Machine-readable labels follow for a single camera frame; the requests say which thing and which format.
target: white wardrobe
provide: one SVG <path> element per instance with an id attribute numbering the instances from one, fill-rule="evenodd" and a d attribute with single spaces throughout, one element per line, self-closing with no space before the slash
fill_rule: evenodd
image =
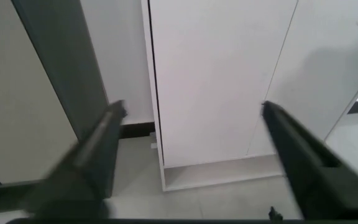
<path id="1" fill-rule="evenodd" d="M 358 0 L 142 9 L 164 190 L 282 175 L 262 102 L 325 139 L 358 96 Z"/>

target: gray floor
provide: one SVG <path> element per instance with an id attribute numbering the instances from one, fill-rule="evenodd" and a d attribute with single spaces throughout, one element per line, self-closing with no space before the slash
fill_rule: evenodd
<path id="1" fill-rule="evenodd" d="M 113 197 L 107 200 L 111 217 L 268 219 L 274 206 L 285 219 L 300 218 L 284 177 L 163 193 L 151 141 L 150 137 L 120 140 Z M 23 216 L 0 213 L 0 223 Z"/>

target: white door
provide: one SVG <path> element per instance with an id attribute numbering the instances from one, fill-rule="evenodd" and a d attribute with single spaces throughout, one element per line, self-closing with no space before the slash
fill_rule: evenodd
<path id="1" fill-rule="evenodd" d="M 267 99 L 325 139 L 358 91 L 358 0 L 299 1 Z M 249 155 L 273 153 L 259 119 Z"/>
<path id="2" fill-rule="evenodd" d="M 247 155 L 296 0 L 151 0 L 165 167 Z"/>

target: tile floor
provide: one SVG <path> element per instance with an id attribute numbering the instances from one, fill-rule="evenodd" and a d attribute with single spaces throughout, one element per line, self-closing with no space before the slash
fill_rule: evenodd
<path id="1" fill-rule="evenodd" d="M 284 177 L 248 180 L 197 189 L 162 192 L 152 138 L 122 139 L 117 153 L 113 196 L 106 200 L 114 218 L 268 219 L 274 206 L 286 219 L 301 218 Z M 0 223 L 23 217 L 0 213 Z"/>
<path id="2" fill-rule="evenodd" d="M 284 177 L 163 193 L 152 138 L 122 139 L 117 154 L 113 196 L 106 200 L 115 218 L 267 219 L 274 206 L 286 219 L 299 219 Z M 358 114 L 345 116 L 328 138 L 346 164 L 358 172 Z M 23 217 L 0 213 L 0 223 Z"/>

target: floor tile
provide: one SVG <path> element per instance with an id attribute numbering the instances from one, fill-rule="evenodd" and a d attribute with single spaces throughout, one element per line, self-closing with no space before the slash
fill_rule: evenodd
<path id="1" fill-rule="evenodd" d="M 165 192 L 164 204 L 168 218 L 201 219 L 201 207 L 196 189 Z"/>
<path id="2" fill-rule="evenodd" d="M 286 219 L 300 218 L 283 177 L 205 187 L 198 194 L 206 219 L 269 219 L 270 206 Z"/>

